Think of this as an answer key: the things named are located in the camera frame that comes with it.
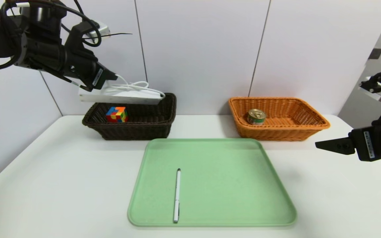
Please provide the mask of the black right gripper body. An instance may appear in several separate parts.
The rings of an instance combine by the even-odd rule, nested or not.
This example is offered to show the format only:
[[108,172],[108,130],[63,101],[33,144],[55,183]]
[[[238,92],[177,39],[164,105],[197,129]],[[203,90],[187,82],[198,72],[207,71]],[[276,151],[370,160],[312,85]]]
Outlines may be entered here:
[[348,137],[352,140],[360,161],[381,160],[381,126],[354,129]]

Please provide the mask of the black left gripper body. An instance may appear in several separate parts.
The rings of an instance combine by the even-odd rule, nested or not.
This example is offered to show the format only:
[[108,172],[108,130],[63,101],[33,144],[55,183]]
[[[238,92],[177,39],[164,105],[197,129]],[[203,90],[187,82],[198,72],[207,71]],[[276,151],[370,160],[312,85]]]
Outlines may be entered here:
[[109,70],[103,66],[93,51],[86,48],[63,48],[62,80],[88,92],[100,90],[109,80]]

